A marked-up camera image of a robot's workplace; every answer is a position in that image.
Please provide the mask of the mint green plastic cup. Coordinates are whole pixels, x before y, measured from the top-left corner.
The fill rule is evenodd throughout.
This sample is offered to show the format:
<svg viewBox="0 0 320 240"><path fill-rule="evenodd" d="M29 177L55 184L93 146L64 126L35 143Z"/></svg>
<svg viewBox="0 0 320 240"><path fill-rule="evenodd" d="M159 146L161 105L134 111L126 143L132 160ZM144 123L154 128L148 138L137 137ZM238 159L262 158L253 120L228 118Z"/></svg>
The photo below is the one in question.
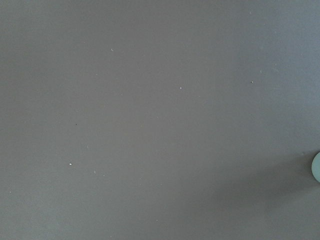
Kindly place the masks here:
<svg viewBox="0 0 320 240"><path fill-rule="evenodd" d="M320 183L320 152L317 153L312 160L311 172L314 179Z"/></svg>

